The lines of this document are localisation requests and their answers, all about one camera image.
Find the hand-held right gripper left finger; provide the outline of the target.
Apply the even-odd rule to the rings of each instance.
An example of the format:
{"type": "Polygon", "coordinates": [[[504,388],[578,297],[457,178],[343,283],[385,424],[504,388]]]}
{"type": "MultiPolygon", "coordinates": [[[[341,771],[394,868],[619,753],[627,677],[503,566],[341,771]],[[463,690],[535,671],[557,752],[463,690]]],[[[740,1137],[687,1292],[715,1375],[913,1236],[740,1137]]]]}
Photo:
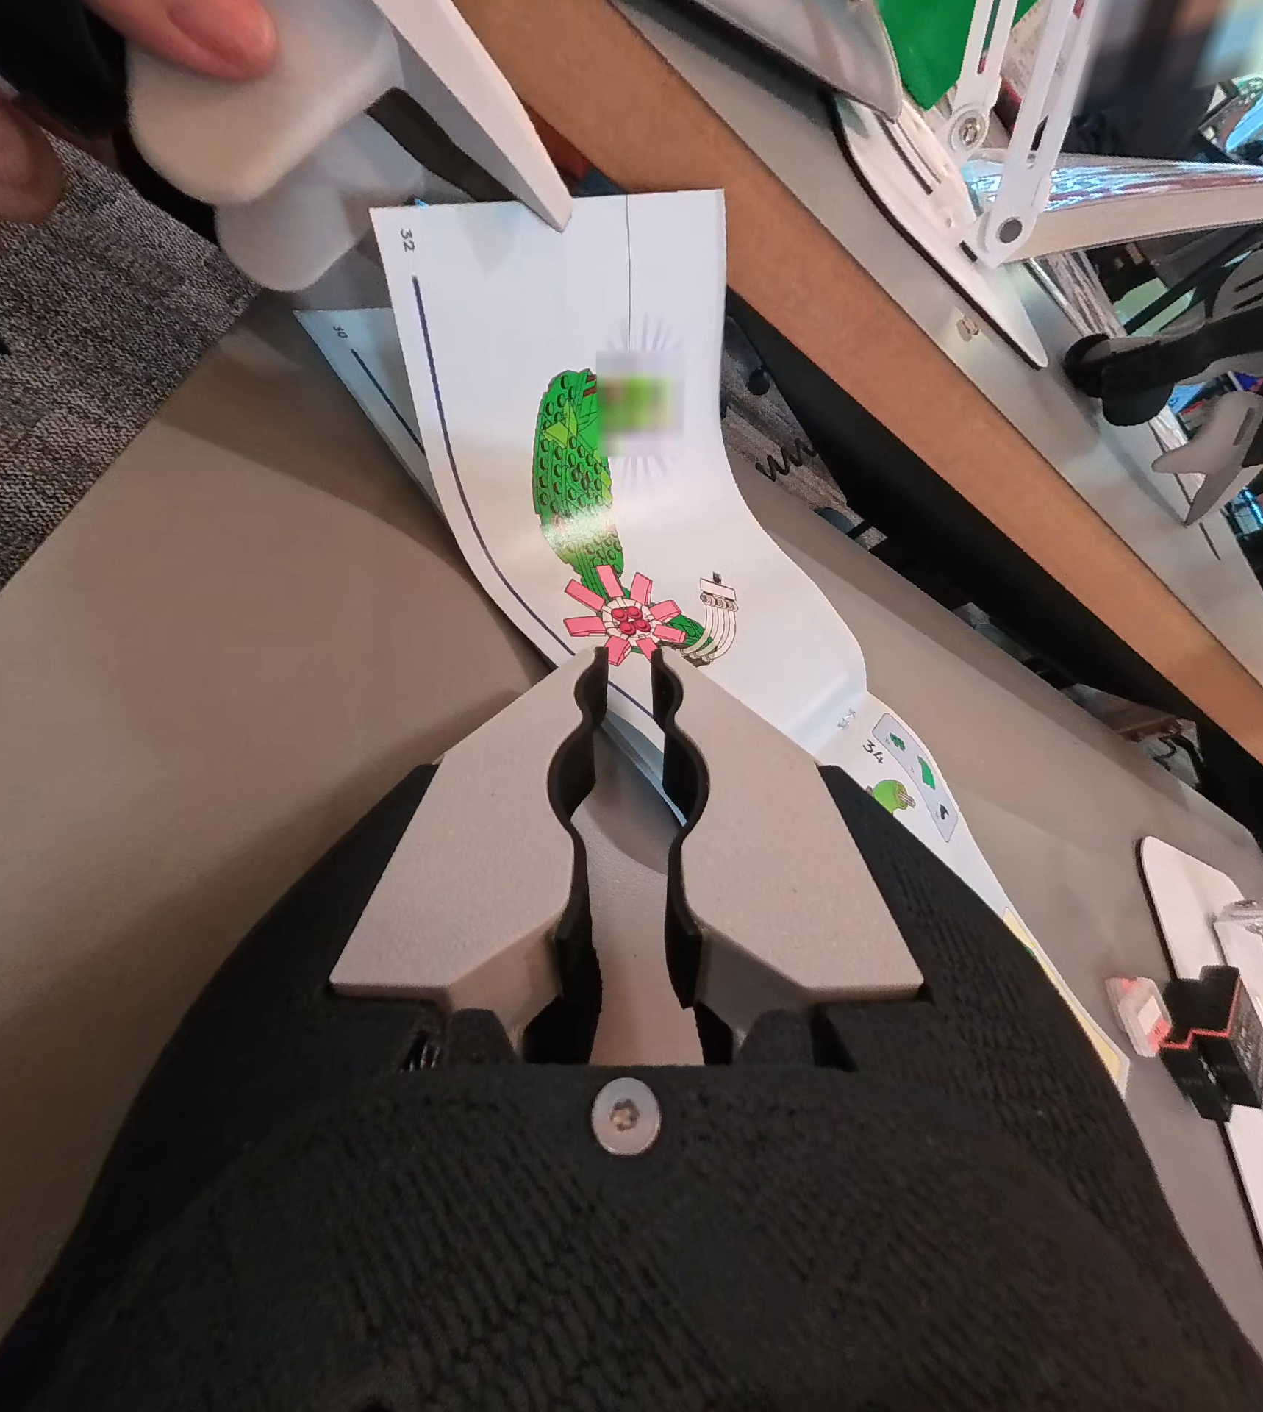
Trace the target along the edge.
{"type": "Polygon", "coordinates": [[[441,756],[330,974],[338,994],[488,1012],[534,1064],[590,1062],[604,987],[574,815],[604,718],[590,647],[441,756]]]}

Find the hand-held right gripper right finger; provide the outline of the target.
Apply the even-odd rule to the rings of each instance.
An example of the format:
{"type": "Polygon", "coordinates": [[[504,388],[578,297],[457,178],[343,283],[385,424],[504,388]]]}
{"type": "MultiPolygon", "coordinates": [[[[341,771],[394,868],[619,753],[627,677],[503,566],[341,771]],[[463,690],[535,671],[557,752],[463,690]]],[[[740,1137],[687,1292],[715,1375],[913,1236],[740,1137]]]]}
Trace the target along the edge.
{"type": "Polygon", "coordinates": [[[668,855],[663,950],[703,1061],[765,1015],[924,996],[912,955],[818,761],[679,655],[652,656],[668,855]]]}

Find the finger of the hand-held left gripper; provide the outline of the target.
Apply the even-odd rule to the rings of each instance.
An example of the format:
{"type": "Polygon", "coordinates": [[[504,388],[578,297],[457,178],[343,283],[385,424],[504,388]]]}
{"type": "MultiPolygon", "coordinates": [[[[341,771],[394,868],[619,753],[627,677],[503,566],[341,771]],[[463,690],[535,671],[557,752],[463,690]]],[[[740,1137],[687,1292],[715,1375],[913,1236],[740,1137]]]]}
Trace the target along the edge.
{"type": "Polygon", "coordinates": [[[574,199],[529,112],[450,2],[377,2],[400,56],[399,87],[455,149],[562,233],[574,199]]]}

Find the lego instruction booklet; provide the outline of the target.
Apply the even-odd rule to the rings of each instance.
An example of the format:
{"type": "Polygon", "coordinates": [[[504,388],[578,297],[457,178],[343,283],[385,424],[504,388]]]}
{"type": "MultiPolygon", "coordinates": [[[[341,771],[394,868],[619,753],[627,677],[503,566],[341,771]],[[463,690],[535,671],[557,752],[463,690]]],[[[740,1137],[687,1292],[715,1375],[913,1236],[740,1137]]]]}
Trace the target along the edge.
{"type": "Polygon", "coordinates": [[[552,666],[604,649],[616,731],[660,761],[649,656],[700,668],[841,768],[1034,956],[1119,1092],[1131,1061],[987,862],[935,753],[771,539],[722,433],[727,200],[578,197],[374,212],[391,312],[300,313],[485,594],[552,666]]]}

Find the person's left hand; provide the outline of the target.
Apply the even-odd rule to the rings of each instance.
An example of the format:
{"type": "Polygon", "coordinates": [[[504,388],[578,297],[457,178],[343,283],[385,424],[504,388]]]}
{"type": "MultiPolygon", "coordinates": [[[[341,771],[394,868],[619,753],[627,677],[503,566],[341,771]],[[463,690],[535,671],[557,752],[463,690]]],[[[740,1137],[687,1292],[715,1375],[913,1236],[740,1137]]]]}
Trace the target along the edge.
{"type": "MultiPolygon", "coordinates": [[[[94,16],[171,65],[221,81],[263,77],[277,30],[255,2],[90,2],[94,16]]],[[[66,169],[41,124],[0,90],[0,236],[3,225],[44,222],[66,191],[66,169]]]]}

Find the silver tilted panel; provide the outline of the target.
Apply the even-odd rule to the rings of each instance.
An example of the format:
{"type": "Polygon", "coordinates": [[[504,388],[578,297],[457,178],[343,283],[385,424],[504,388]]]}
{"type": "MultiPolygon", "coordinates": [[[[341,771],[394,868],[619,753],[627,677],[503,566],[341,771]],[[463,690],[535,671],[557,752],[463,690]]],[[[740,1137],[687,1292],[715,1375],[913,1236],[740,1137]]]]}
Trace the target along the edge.
{"type": "Polygon", "coordinates": [[[888,121],[904,84],[875,2],[616,3],[616,9],[704,94],[713,69],[781,99],[847,97],[888,121]]]}

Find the small white red packet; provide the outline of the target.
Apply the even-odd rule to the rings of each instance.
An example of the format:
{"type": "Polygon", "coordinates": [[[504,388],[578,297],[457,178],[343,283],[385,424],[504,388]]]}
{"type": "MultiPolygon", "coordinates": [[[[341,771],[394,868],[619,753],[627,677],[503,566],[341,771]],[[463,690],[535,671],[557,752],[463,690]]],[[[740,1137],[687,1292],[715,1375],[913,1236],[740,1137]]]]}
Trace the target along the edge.
{"type": "Polygon", "coordinates": [[[1109,977],[1104,989],[1132,1050],[1141,1058],[1159,1058],[1173,1027],[1163,989],[1146,975],[1109,977]]]}

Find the grey wooden-edged table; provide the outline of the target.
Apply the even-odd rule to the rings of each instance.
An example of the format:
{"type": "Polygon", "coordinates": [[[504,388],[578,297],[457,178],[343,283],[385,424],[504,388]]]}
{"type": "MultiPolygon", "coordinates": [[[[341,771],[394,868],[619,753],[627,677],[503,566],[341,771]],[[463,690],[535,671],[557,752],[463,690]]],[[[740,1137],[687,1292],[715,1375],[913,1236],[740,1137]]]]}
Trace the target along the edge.
{"type": "Polygon", "coordinates": [[[816,97],[662,6],[457,3],[519,99],[616,186],[721,188],[728,287],[1010,549],[1263,765],[1263,591],[1163,508],[1138,547],[1075,486],[1150,502],[1065,380],[1031,368],[897,233],[816,97]]]}

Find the black box with red stripe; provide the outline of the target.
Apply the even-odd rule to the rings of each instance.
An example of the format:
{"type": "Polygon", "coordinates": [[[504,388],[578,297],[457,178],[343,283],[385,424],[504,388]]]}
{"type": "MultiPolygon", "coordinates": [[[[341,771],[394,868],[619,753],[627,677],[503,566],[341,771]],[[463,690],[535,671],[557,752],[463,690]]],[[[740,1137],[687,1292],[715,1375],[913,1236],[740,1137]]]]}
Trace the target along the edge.
{"type": "Polygon", "coordinates": [[[1238,968],[1206,965],[1162,990],[1171,1028],[1157,1058],[1206,1121],[1226,1124],[1237,1108],[1263,1106],[1263,1019],[1238,968]]]}

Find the green sheet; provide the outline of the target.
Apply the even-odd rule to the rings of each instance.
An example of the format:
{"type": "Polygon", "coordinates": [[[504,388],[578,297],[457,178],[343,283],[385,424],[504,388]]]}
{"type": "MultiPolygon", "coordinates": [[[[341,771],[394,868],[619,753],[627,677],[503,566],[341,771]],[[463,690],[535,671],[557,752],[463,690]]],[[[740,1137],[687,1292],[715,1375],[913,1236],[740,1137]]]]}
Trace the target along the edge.
{"type": "MultiPolygon", "coordinates": [[[[1035,2],[1015,8],[1010,44],[1001,65],[1000,99],[1018,102],[1032,66],[1031,49],[1041,21],[1029,18],[1035,2]]],[[[924,112],[956,108],[956,88],[963,60],[974,2],[879,2],[903,87],[924,112]]]]}

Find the black and white gripper device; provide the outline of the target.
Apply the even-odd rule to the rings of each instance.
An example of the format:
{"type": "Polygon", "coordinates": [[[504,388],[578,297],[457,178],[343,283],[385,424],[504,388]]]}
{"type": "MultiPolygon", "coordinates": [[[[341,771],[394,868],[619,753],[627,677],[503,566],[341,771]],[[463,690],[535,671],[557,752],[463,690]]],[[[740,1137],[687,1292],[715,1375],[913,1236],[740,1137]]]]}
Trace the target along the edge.
{"type": "Polygon", "coordinates": [[[1182,386],[1254,381],[1213,400],[1198,431],[1151,464],[1159,475],[1200,478],[1184,522],[1201,522],[1263,472],[1263,246],[1228,265],[1173,330],[1087,336],[1068,350],[1063,371],[1115,427],[1153,421],[1182,386]]]}

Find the clear acrylic panel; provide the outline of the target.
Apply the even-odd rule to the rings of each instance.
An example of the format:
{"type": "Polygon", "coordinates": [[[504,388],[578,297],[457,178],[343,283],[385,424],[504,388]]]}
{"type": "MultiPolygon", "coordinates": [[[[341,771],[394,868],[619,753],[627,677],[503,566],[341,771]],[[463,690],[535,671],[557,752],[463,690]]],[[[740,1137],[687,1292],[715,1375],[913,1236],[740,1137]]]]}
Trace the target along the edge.
{"type": "Polygon", "coordinates": [[[1263,225],[1263,166],[1068,153],[1006,262],[1254,225],[1263,225]]]}

